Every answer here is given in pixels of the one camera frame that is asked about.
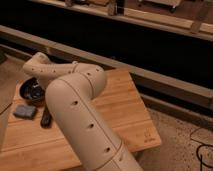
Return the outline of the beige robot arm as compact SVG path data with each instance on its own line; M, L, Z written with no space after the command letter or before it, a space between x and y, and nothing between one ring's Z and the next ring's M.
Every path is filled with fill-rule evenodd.
M107 83L100 66L56 64L38 52L23 70L44 88L50 114L86 171L143 171L92 104Z

